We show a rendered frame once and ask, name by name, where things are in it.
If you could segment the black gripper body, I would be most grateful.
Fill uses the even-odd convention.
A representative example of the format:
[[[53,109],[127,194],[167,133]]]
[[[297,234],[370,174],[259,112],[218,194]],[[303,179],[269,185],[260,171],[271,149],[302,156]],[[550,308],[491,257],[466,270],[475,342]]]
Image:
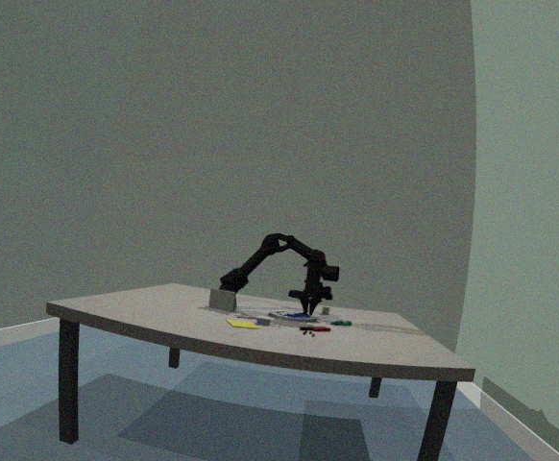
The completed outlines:
[[[304,280],[304,282],[306,282],[305,284],[305,290],[303,291],[299,291],[299,290],[290,290],[288,296],[292,297],[292,298],[296,298],[296,299],[303,299],[303,300],[308,300],[308,298],[312,298],[311,300],[321,300],[321,298],[316,299],[314,297],[314,295],[309,294],[309,290],[310,290],[310,286],[313,283],[313,281],[316,281],[315,284],[319,284],[320,280],[319,279],[311,279],[311,278],[307,278]],[[309,295],[308,295],[309,294]],[[327,295],[325,297],[326,300],[332,300],[332,294],[330,294],[329,296]]]

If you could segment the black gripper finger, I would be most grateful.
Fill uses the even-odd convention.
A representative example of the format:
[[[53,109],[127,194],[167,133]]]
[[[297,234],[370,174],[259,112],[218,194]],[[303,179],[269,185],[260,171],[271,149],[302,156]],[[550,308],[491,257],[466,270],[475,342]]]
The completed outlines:
[[[303,311],[304,311],[304,315],[306,316],[308,310],[308,303],[310,302],[310,300],[303,300],[303,299],[299,299],[299,300],[303,304]]]
[[[313,313],[313,311],[314,311],[314,309],[315,309],[315,307],[317,306],[317,304],[318,304],[319,302],[322,302],[323,300],[316,300],[316,301],[315,301],[315,300],[311,300],[311,299],[309,299],[309,300],[310,300],[310,302],[309,302],[309,316],[311,316],[312,313]]]

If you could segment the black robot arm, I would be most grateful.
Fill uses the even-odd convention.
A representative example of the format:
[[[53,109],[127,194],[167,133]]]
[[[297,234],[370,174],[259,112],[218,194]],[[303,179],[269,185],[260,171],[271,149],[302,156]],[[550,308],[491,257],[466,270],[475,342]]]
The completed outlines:
[[[280,246],[279,240],[285,241],[287,244]],[[219,290],[235,292],[236,295],[248,283],[247,276],[268,255],[281,253],[287,249],[294,250],[308,260],[304,265],[304,267],[308,267],[306,278],[320,279],[321,274],[324,280],[338,281],[340,268],[339,266],[327,266],[324,252],[310,249],[293,235],[271,233],[264,238],[261,247],[240,268],[231,270],[220,278],[222,285],[220,285]],[[313,281],[311,284],[309,294],[313,294],[316,299],[322,299],[330,295],[330,286],[323,287],[322,282],[319,282],[319,284],[315,284],[315,282]]]

